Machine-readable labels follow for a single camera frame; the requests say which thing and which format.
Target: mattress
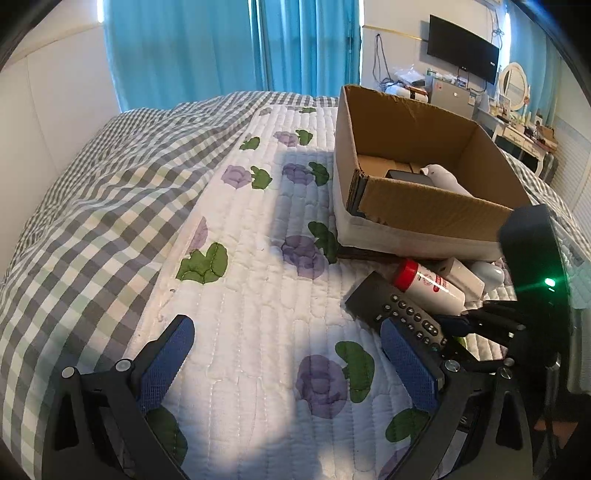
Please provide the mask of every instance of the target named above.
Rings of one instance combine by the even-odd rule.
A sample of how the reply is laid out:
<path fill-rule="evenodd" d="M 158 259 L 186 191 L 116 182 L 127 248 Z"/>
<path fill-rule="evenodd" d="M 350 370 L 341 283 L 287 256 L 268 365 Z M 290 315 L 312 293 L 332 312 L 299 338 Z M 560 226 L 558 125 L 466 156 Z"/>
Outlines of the mattress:
<path fill-rule="evenodd" d="M 335 105 L 295 93 L 237 92 L 109 121 L 25 225 L 0 281 L 2 439 L 32 478 L 54 385 L 122 357 L 170 253 L 215 168 L 254 112 Z"/>
<path fill-rule="evenodd" d="M 270 106 L 251 121 L 179 233 L 126 356 L 177 314 L 196 340 L 164 400 L 190 478 L 385 478 L 422 414 L 379 337 L 343 308 L 374 262 L 336 259 L 336 108 Z M 512 286 L 492 294 L 514 299 Z M 469 349 L 500 358 L 475 335 Z M 458 434 L 435 478 L 462 445 Z"/>

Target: tv screen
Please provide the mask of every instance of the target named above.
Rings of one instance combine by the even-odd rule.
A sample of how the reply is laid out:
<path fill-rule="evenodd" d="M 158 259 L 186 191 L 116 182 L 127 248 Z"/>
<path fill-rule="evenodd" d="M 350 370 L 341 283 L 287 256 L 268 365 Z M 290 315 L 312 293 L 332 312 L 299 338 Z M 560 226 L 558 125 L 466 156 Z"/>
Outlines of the tv screen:
<path fill-rule="evenodd" d="M 431 15 L 427 54 L 495 83 L 499 48 L 456 24 Z"/>

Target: metal bolt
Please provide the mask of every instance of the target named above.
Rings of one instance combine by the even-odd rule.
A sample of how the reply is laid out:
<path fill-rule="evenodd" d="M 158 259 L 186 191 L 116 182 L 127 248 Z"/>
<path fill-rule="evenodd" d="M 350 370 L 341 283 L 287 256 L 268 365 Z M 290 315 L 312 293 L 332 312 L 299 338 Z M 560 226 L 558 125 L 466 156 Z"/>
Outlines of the metal bolt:
<path fill-rule="evenodd" d="M 501 368 L 500 372 L 501 372 L 501 376 L 503 378 L 506 378 L 507 380 L 510 380 L 511 377 L 513 377 L 513 373 L 508 368 Z"/>
<path fill-rule="evenodd" d="M 460 364 L 455 360 L 445 360 L 443 365 L 445 366 L 446 370 L 449 370 L 450 372 L 457 372 L 460 370 Z"/>
<path fill-rule="evenodd" d="M 65 367 L 65 369 L 61 371 L 61 376 L 63 378 L 70 378 L 74 373 L 76 373 L 74 367 Z"/>
<path fill-rule="evenodd" d="M 126 358 L 124 358 L 123 360 L 119 360 L 115 364 L 115 370 L 117 370 L 118 372 L 127 372 L 127 370 L 129 370 L 130 368 L 131 368 L 131 362 L 129 360 L 127 360 Z"/>

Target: blue curtain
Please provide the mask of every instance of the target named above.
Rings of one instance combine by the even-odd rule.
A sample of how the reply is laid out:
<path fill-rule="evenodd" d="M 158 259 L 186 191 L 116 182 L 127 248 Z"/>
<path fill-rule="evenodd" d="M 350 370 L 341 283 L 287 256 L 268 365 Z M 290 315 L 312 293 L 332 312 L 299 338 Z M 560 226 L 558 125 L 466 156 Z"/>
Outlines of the blue curtain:
<path fill-rule="evenodd" d="M 248 0 L 105 0 L 122 111 L 257 90 Z"/>
<path fill-rule="evenodd" d="M 507 2 L 511 17 L 510 61 L 519 63 L 531 86 L 528 112 L 532 118 L 540 110 L 544 123 L 554 118 L 560 80 L 561 58 L 546 33 L 533 23 L 513 2 Z"/>
<path fill-rule="evenodd" d="M 338 96 L 359 83 L 359 0 L 250 0 L 257 82 Z"/>

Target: blue gripper pad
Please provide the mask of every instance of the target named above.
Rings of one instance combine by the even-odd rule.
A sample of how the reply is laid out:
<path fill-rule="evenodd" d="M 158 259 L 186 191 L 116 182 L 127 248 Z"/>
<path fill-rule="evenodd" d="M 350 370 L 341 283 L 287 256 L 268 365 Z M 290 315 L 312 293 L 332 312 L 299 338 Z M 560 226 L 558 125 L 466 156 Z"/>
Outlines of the blue gripper pad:
<path fill-rule="evenodd" d="M 396 373 L 402 380 L 414 405 L 419 410 L 433 413 L 439 406 L 435 378 L 391 320 L 387 319 L 382 322 L 379 334 L 382 339 L 382 349 L 396 368 Z M 417 343 L 416 348 L 422 347 L 420 343 Z"/>
<path fill-rule="evenodd" d="M 187 316 L 180 318 L 178 326 L 172 332 L 168 331 L 167 328 L 160 338 L 156 340 L 156 344 L 164 342 L 160 351 L 141 377 L 141 389 L 137 404 L 142 413 L 149 412 L 160 406 L 174 377 L 176 377 L 189 354 L 194 340 L 195 326 Z"/>

